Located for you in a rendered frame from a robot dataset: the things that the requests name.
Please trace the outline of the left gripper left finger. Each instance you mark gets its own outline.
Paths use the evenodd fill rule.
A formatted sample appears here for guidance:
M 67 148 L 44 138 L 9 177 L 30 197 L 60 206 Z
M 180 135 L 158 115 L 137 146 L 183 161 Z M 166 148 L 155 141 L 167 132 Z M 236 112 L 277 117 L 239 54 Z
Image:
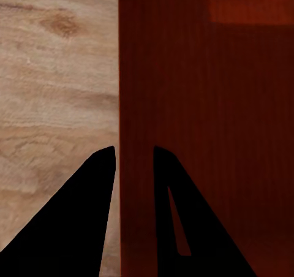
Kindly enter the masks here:
M 0 277 L 99 277 L 116 171 L 96 151 L 0 253 Z

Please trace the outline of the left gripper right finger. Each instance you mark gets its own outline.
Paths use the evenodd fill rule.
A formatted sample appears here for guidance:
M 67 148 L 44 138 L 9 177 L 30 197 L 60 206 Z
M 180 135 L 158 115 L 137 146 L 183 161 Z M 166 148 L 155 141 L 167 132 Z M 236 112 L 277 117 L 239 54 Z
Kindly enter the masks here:
M 176 246 L 168 186 L 192 256 Z M 173 152 L 154 147 L 158 277 L 257 277 Z

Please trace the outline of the storage box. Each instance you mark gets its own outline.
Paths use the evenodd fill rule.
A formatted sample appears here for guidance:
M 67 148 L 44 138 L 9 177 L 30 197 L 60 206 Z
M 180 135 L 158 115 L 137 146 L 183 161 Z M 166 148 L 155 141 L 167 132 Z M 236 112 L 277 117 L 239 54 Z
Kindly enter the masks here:
M 120 277 L 158 277 L 155 146 L 257 277 L 294 277 L 294 0 L 118 1 Z

